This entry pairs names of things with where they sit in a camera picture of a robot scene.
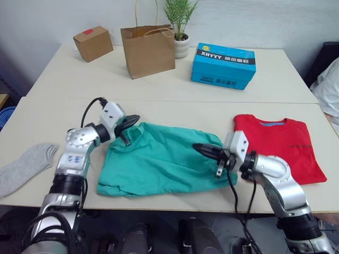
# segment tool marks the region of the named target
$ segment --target blue bowl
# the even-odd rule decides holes
[[[16,107],[7,107],[0,111],[0,128],[3,128]]]

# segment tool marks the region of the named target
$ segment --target gray sock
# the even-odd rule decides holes
[[[55,144],[37,144],[19,160],[0,169],[0,197],[14,192],[37,173],[51,167],[57,149]]]

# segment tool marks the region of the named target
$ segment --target red t-shirt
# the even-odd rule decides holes
[[[253,115],[237,115],[234,122],[234,130],[242,130],[247,136],[247,152],[254,150],[262,155],[281,157],[289,164],[292,176],[299,184],[327,181],[315,159],[305,123],[292,119],[267,122]]]

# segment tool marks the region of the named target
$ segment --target blue box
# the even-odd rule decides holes
[[[253,51],[199,43],[192,81],[243,90],[256,72]]]

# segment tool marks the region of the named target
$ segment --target white cloth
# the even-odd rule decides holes
[[[318,76],[310,90],[319,100],[322,111],[332,116],[332,126],[339,135],[339,58]]]

